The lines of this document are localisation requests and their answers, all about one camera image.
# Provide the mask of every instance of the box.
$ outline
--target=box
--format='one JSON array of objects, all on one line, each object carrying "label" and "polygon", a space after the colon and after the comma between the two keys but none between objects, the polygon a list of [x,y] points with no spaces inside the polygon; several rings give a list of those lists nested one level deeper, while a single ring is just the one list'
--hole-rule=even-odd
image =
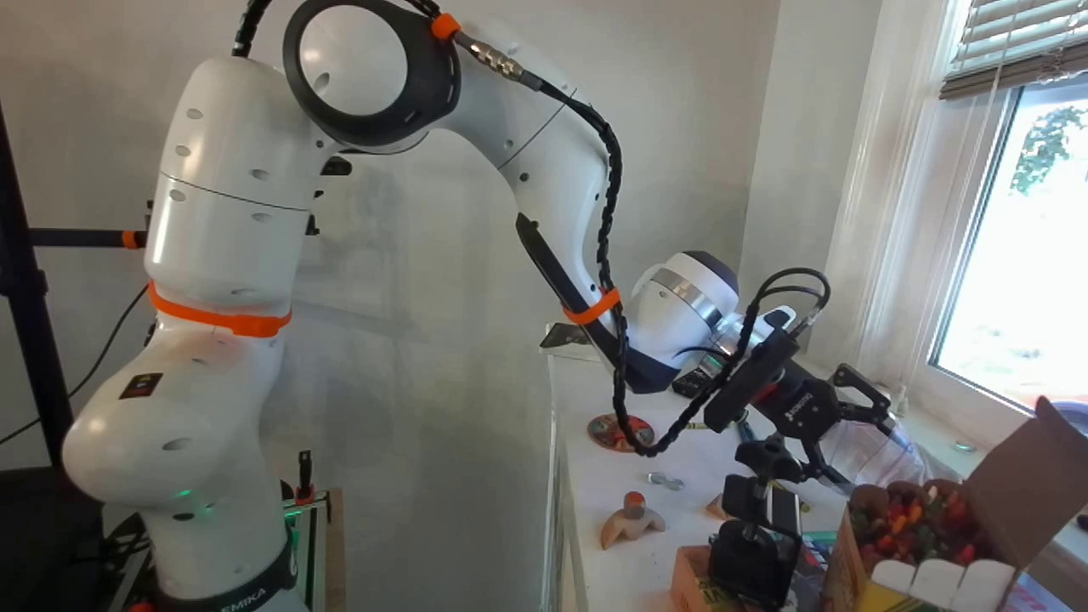
[{"label": "box", "polygon": [[[876,566],[862,554],[848,512],[824,584],[824,608],[998,608],[1033,554],[1088,502],[1088,443],[1039,398],[1033,417],[1001,443],[959,493],[993,543],[993,557],[966,569],[951,560]],[[851,508],[880,500],[886,502],[883,488],[857,488]]]}]

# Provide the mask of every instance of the window frame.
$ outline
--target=window frame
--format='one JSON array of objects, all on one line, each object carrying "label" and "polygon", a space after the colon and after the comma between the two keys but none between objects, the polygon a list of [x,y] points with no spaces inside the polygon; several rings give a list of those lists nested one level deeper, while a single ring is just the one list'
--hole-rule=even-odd
[{"label": "window frame", "polygon": [[1028,413],[933,365],[950,282],[1013,91],[937,98],[968,0],[883,5],[809,365],[857,365],[957,443],[991,454]]}]

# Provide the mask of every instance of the table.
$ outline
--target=table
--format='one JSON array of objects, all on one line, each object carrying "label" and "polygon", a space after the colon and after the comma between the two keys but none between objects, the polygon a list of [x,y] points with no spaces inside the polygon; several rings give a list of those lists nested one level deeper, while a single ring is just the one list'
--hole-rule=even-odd
[{"label": "table", "polygon": [[[736,473],[736,437],[686,429],[655,460],[610,454],[584,437],[595,415],[612,415],[604,362],[588,346],[565,346],[548,358],[548,376],[559,417],[562,608],[667,612],[676,549],[709,543],[720,526],[709,502]],[[655,433],[667,433],[684,408],[679,395],[628,395],[628,413]],[[679,475],[684,489],[652,488],[652,473]],[[626,489],[644,489],[667,529],[603,552],[599,526],[618,510]],[[821,484],[807,484],[798,493],[801,533],[837,533],[848,500]]]}]

